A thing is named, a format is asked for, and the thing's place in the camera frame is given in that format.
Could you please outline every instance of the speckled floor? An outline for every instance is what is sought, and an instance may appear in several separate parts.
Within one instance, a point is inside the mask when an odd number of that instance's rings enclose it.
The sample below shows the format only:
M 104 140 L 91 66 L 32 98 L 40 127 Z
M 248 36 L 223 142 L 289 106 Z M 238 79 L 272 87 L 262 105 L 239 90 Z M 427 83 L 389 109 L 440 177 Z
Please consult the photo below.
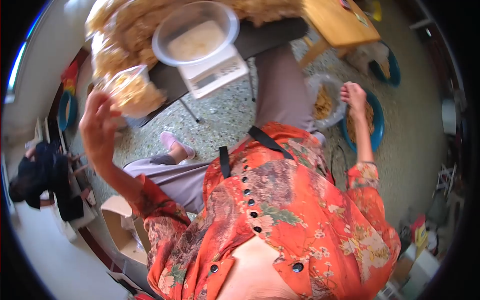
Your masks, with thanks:
M 410 206 L 414 211 L 425 211 L 430 205 L 436 181 L 436 172 L 445 157 L 446 145 L 442 129 L 441 104 L 433 78 L 432 69 L 419 39 L 408 28 L 406 19 L 396 5 L 382 1 L 384 20 L 375 23 L 383 40 L 390 46 L 402 72 L 402 83 L 398 88 L 389 87 L 373 78 L 360 74 L 329 50 L 305 69 L 306 74 L 328 72 L 342 81 L 353 81 L 371 90 L 383 106 L 385 133 L 375 153 L 375 160 L 381 178 L 380 195 L 383 197 L 387 221 L 396 226 Z M 306 52 L 303 41 L 292 42 L 294 53 L 299 59 Z M 83 68 L 79 76 L 79 119 L 84 110 L 86 87 L 91 69 Z M 197 159 L 211 160 L 217 157 L 219 146 L 233 146 L 243 138 L 253 124 L 255 103 L 251 101 L 248 81 L 243 80 L 225 87 L 216 96 L 195 100 L 190 95 L 186 103 L 202 122 L 197 124 L 180 102 L 170 106 L 140 129 L 129 129 L 117 141 L 114 162 L 118 166 L 138 158 L 165 153 L 160 143 L 162 131 L 173 132 L 182 142 L 197 150 Z M 324 131 L 328 145 L 325 157 L 329 160 L 331 149 L 340 144 L 346 151 L 347 163 L 355 163 L 356 156 L 343 140 L 337 126 Z M 76 129 L 65 134 L 70 150 L 83 150 L 80 135 Z M 340 153 L 335 157 L 333 173 L 337 185 L 343 185 Z M 100 206 L 111 195 L 116 194 L 101 178 L 89 170 L 87 177 Z M 88 226 L 94 237 L 113 257 L 116 254 L 102 218 Z M 145 288 L 144 266 L 129 263 L 129 276 Z

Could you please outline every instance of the red bag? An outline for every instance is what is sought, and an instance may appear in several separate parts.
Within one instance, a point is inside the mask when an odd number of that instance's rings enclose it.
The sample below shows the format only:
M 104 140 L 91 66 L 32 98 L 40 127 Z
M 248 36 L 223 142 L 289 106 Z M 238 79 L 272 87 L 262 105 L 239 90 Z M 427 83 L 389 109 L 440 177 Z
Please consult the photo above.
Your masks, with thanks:
M 61 75 L 61 81 L 63 83 L 63 91 L 70 91 L 72 96 L 75 95 L 75 90 L 77 88 L 77 77 L 78 77 L 78 64 L 77 61 L 74 61 L 68 69 L 66 69 Z

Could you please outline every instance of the white scale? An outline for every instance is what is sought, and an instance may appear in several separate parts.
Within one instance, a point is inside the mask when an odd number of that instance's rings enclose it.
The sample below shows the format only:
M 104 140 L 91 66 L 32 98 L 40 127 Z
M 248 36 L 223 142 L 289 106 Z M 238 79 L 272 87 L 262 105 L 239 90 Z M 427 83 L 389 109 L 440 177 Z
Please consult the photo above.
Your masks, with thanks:
M 247 63 L 233 45 L 228 45 L 204 62 L 179 66 L 178 69 L 196 99 L 204 98 L 249 73 Z

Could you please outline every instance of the wire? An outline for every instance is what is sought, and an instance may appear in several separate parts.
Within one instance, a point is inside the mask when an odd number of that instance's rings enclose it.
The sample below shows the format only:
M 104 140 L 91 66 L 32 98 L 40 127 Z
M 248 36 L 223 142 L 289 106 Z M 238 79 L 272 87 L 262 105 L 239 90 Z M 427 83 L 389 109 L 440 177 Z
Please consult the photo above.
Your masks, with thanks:
M 338 149 L 342 151 L 343 162 L 345 166 L 343 173 L 345 174 L 345 176 L 347 175 L 347 172 L 348 172 L 347 157 L 345 156 L 345 151 L 343 151 L 343 148 L 340 146 L 340 144 L 337 144 L 336 147 L 332 150 L 332 154 L 330 156 L 330 172 L 332 173 L 332 179 L 333 179 L 334 185 L 336 185 L 336 180 L 335 180 L 335 177 L 333 176 L 333 157 L 335 156 L 335 153 Z

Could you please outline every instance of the wooden table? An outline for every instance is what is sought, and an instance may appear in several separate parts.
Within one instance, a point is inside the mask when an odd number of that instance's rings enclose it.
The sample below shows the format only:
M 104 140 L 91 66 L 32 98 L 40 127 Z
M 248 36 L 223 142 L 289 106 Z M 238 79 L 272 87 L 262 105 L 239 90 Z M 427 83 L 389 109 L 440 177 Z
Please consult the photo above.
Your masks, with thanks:
M 351 10 L 342 7 L 339 0 L 304 0 L 306 20 L 320 39 L 315 44 L 305 37 L 310 48 L 300 60 L 304 68 L 330 47 L 338 50 L 337 56 L 342 57 L 353 47 L 380 40 L 375 27 L 353 0 L 347 0 Z M 355 15 L 366 20 L 368 26 L 360 22 Z

